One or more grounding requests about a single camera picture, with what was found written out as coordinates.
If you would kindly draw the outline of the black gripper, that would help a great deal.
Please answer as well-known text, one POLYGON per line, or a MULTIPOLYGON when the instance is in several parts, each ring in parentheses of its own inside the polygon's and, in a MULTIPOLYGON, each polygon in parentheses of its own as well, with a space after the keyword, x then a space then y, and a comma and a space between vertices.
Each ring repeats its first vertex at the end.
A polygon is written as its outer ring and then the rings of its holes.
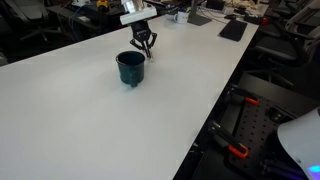
POLYGON ((130 44, 138 50, 144 51, 146 56, 149 58, 149 55, 151 55, 151 48, 154 46, 157 39, 157 33, 151 32, 147 21, 134 22, 131 24, 131 29, 134 39, 130 40, 130 44))

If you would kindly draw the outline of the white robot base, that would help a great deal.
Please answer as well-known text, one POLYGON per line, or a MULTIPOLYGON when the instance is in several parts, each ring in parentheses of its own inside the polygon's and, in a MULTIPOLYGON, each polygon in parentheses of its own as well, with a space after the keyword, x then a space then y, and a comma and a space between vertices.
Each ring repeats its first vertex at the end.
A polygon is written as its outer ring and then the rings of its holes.
POLYGON ((320 112, 319 108, 277 129, 280 144, 311 180, 320 178, 320 112))

